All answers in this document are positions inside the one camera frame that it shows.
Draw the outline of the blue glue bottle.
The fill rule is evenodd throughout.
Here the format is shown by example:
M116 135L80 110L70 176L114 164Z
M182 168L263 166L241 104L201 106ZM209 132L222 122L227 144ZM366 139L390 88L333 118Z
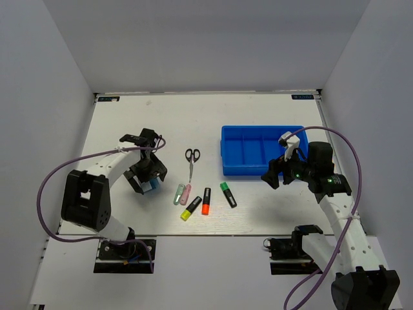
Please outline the blue glue bottle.
M143 193L155 190L159 187L159 179L155 178L150 181L144 182L141 184L141 188L143 190Z

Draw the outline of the green transparent eraser case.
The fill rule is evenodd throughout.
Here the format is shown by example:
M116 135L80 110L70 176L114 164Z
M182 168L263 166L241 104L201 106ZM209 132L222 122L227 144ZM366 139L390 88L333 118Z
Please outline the green transparent eraser case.
M180 199L181 199L181 196L182 196L184 190L185 190L185 185L182 184L182 183L179 184L178 187L177 187L175 196L174 196L174 200L173 200L174 205L179 205L180 204Z

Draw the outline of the pink eraser case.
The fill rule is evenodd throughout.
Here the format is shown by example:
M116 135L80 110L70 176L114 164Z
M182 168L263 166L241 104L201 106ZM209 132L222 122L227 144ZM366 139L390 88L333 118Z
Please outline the pink eraser case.
M189 198L189 196L190 196L190 191L191 191L191 189L192 189L192 186L191 186L191 184L188 183L188 184L185 186L185 189L184 189L184 191L183 191L183 193L182 193L182 195L181 195L181 197L180 197L180 199L179 199L179 203L180 203L181 205L186 205L186 204L187 204L188 198Z

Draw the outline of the black handled scissors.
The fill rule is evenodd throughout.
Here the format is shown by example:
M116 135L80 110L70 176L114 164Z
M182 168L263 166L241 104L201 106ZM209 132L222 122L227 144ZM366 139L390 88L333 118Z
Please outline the black handled scissors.
M189 182L192 181L192 175L194 170L194 163L199 160L201 153L199 149L187 149L185 151L185 158L189 162Z

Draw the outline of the green highlighter marker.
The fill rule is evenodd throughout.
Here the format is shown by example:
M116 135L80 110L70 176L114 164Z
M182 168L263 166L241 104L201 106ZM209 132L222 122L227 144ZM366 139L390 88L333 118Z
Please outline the green highlighter marker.
M227 202L229 204L229 206L231 208L237 207L237 202L228 186L228 184L226 182L220 183L220 188L225 196L225 198L227 199Z

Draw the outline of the yellow highlighter marker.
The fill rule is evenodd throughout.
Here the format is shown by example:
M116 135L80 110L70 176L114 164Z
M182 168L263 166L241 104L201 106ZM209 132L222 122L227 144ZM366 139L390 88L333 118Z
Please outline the yellow highlighter marker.
M200 196L196 196L192 202L188 205L188 207L181 213L180 218L183 221L187 221L192 213L197 209L197 207L201 204L202 198Z

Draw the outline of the orange highlighter marker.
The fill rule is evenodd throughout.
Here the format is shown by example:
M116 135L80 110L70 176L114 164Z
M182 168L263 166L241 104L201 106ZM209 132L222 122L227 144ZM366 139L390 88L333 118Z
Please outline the orange highlighter marker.
M201 214L208 216L210 210L210 197L211 197L211 188L205 187L203 193L203 204L201 209Z

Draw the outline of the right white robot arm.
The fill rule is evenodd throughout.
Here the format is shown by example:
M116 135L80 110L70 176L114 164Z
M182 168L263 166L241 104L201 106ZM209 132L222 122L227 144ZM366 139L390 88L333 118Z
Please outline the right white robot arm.
M311 142L303 154L296 142L281 142L286 149L271 160L261 179L273 189L281 182L307 183L336 238L331 246L317 225L294 228L289 239L271 238L264 246L273 260L311 259L325 277L332 280L331 295L336 309L389 309L398 290L397 272L385 268L363 230L352 190L342 174L334 172L329 143Z

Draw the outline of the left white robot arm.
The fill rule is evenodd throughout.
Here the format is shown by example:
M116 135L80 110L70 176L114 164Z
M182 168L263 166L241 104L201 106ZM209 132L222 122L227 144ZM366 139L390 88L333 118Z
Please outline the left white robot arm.
M113 242L121 257L131 257L136 251L134 233L112 215L110 189L122 176L138 194L156 189L167 174L155 154L164 145L161 135L144 128L138 136L122 136L113 151L89 168L72 170L66 178L62 219Z

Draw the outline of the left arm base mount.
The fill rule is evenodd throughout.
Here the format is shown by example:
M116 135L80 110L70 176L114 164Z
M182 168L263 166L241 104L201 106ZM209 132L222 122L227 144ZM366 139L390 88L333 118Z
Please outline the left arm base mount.
M155 264L156 239L143 239L149 250L137 242L130 245L114 245L103 241L97 248L95 274L152 274Z

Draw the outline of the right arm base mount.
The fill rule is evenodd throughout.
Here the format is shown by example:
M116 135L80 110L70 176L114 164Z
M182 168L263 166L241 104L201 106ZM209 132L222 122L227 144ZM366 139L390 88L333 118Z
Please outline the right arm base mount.
M263 247L270 253L271 275L322 273L302 248L303 237L309 234L323 234L323 231L317 225L299 225L288 238L266 238L263 241Z

